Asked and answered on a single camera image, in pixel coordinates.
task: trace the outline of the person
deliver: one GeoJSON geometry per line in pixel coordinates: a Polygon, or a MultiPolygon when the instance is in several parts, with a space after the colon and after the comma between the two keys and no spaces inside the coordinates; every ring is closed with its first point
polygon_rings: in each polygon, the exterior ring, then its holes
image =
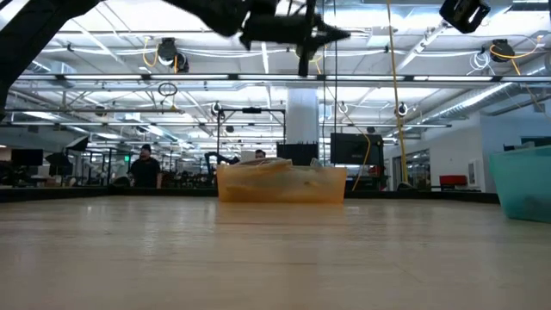
{"type": "Polygon", "coordinates": [[[128,175],[133,178],[133,186],[137,188],[160,189],[163,175],[161,166],[152,158],[152,147],[145,144],[139,152],[139,159],[132,163],[128,175]]]}
{"type": "Polygon", "coordinates": [[[255,158],[266,158],[266,152],[263,150],[256,150],[255,158]]]}

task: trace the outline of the black monitor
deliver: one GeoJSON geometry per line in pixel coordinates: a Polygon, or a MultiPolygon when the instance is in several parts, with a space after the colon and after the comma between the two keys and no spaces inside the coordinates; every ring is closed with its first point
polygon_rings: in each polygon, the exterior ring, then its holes
{"type": "Polygon", "coordinates": [[[12,149],[11,163],[14,166],[40,166],[44,160],[44,151],[35,149],[12,149]]]}
{"type": "MultiPolygon", "coordinates": [[[[371,141],[366,164],[384,165],[382,148],[383,139],[379,134],[368,134],[371,141]]],[[[363,164],[368,152],[368,141],[363,134],[332,133],[331,134],[331,163],[332,164],[363,164]]]]}
{"type": "Polygon", "coordinates": [[[319,144],[278,144],[277,157],[293,160],[293,165],[309,166],[312,158],[319,157],[319,144]]]}
{"type": "Polygon", "coordinates": [[[50,165],[48,175],[53,176],[70,176],[72,175],[72,164],[67,166],[50,165]]]}

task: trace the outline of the pillar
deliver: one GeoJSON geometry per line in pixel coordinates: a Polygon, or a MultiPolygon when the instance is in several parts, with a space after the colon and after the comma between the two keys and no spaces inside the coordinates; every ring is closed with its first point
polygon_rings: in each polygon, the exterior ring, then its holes
{"type": "Polygon", "coordinates": [[[287,144],[319,141],[318,89],[289,89],[287,99],[287,144]]]}

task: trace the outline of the table surface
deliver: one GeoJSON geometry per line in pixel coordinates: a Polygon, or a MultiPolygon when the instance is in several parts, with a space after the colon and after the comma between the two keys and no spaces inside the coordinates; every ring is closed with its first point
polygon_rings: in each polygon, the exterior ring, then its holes
{"type": "Polygon", "coordinates": [[[2,309],[549,309],[551,225],[497,206],[0,206],[2,309]]]}

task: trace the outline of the orange plastic container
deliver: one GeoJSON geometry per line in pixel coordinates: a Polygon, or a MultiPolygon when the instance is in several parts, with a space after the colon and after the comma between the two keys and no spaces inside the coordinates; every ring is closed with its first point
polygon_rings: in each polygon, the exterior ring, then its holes
{"type": "Polygon", "coordinates": [[[268,164],[219,165],[221,202],[343,203],[346,169],[293,166],[290,160],[268,164]]]}

